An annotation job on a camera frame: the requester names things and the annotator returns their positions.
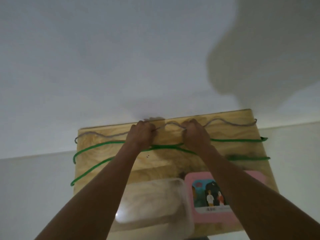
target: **translucent plastic lid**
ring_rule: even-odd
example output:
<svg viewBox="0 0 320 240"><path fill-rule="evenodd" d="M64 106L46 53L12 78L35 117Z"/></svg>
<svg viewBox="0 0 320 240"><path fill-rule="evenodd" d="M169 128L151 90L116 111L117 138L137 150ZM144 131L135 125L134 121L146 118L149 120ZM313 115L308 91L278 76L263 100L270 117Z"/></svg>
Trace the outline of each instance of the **translucent plastic lid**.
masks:
<svg viewBox="0 0 320 240"><path fill-rule="evenodd" d="M185 183L168 178L126 186L110 237L142 239L145 233L152 239L184 239L193 231Z"/></svg>

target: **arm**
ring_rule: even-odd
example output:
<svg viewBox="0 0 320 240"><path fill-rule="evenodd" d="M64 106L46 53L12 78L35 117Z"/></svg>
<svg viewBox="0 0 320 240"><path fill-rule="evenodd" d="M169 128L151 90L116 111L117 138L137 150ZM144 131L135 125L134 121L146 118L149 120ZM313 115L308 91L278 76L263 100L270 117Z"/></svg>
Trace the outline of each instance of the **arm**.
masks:
<svg viewBox="0 0 320 240"><path fill-rule="evenodd" d="M36 240L105 240L138 154L155 137L155 126L139 121L115 158L49 222Z"/></svg>
<svg viewBox="0 0 320 240"><path fill-rule="evenodd" d="M320 224L221 156L196 120L184 122L185 145L204 161L251 240L320 239Z"/></svg>

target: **wood grain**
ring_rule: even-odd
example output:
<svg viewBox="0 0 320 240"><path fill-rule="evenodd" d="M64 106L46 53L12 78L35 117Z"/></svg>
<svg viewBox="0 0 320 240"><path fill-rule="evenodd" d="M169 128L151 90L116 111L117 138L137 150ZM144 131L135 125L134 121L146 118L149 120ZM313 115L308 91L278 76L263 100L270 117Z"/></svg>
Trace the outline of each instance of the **wood grain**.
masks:
<svg viewBox="0 0 320 240"><path fill-rule="evenodd" d="M190 120L191 118L195 118L202 125L206 124L213 118L223 118L237 124L248 124L254 121L252 111L250 109L246 109L174 119L162 119L153 121L153 123L156 127L169 121L175 121L181 124L183 121ZM128 131L133 124L136 123L83 128L78 131L78 134L87 131L94 131L104 135L118 134ZM222 121L214 121L206 127L206 130L210 134L211 138L216 139L260 139L256 125L250 127L238 127L225 124ZM180 143L182 141L181 131L181 128L175 125L167 125L164 129L160 129L158 131L158 136L155 138L154 144ZM125 139L125 135L114 138L114 140ZM107 141L107 139L96 135L85 135L78 139L77 150L80 151L91 145L105 141ZM262 143L212 142L212 144L217 148L219 153L225 156L234 154L247 155L250 157L266 156ZM80 154L76 159L75 177L80 176L102 160L116 155L120 147L121 144L104 145ZM242 167L244 170L256 170L262 172L266 176L267 186L278 191L268 161L235 161L234 163ZM97 175L105 165L101 165L77 181L74 185L74 194L76 194L95 175ZM202 160L196 155L170 149L142 152L134 163L128 184L165 178L184 178L187 173L203 171L208 171L208 169ZM238 230L242 230L240 224L233 226L227 226L225 224L196 224L194 236L209 236Z"/></svg>

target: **green string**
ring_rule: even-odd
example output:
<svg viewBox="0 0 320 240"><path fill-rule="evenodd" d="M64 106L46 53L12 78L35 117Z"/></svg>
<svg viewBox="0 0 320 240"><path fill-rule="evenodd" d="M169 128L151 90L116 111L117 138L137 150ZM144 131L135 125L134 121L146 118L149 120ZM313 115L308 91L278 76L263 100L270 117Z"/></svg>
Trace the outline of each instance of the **green string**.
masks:
<svg viewBox="0 0 320 240"><path fill-rule="evenodd" d="M217 141L217 142L263 142L266 141L268 138L267 137L260 137L260 139L210 139L211 141ZM88 150L97 148L97 147L101 147L103 145L108 145L108 144L123 144L126 141L106 141L106 142L102 142L102 143L98 143L96 145L92 145L89 146L85 149L82 149L80 151L78 151L74 156L73 156L73 163L76 163L76 157L78 155L80 155L81 153L84 153ZM150 148L143 150L142 152L149 152L152 150L159 150L159 149L174 149L177 151L181 151L181 152L185 152L185 153L190 153L190 154L194 154L197 155L195 152L187 150L187 149L183 149L181 148L181 146L183 145L183 143L178 143L178 144L172 144L172 145L151 145ZM94 169L96 169L97 167L99 167L100 165L111 161L112 159L114 159L115 156L109 157L101 162L99 162L98 164L94 165L92 168L90 168L89 170L87 170L86 172L84 172L83 174L81 174L79 177L75 178L72 182L71 182L71 186L74 186L75 183L80 180L81 178L83 178L84 176L86 176L88 173L90 173L91 171L93 171ZM260 160L269 160L270 157L247 157L245 155L231 155L231 156L227 156L227 159L229 161L238 161L238 160L249 160L249 161L260 161Z"/></svg>

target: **gray cord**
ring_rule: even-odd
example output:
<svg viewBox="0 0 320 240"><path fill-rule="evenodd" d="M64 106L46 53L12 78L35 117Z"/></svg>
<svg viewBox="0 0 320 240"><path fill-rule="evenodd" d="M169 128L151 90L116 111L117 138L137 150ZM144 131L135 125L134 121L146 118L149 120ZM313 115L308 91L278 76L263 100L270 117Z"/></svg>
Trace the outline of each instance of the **gray cord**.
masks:
<svg viewBox="0 0 320 240"><path fill-rule="evenodd" d="M215 120L221 120L221 121L223 121L224 123L226 123L226 124L228 124L228 125L242 126L242 127L245 127L245 126L253 126L253 125L255 125L255 124L257 123L257 119L254 119L254 122L249 123L249 124L236 124L236 123L232 123L232 122L226 121L225 119L222 119L222 118L214 118L214 119L208 121L203 127L208 126L211 122L213 122L213 121L215 121ZM176 126L182 128L182 129L186 129L185 127L183 127L183 126L180 125L179 123L174 122L174 121L170 121L170 122L165 123L164 125L159 126L158 128L156 128L156 130L161 129L161 128L164 128L164 127L166 127L166 125L176 125ZM107 139L108 139L108 138L112 138L112 137L116 137L116 136L123 136L123 135L128 134L128 133L129 133L129 131L126 131L126 132L122 132L122 133L118 133L118 134L106 136L106 135L103 135L103 134L100 134L100 133L97 133L97 132L94 132L94 131L87 131L87 132L84 132L84 133L81 133L80 135L78 135L78 136L74 139L74 143L75 143L75 144L78 144L78 142L77 142L78 138L83 137L84 135L88 135L88 134L96 135L96 136L100 136L100 137L104 137L104 138L107 138Z"/></svg>

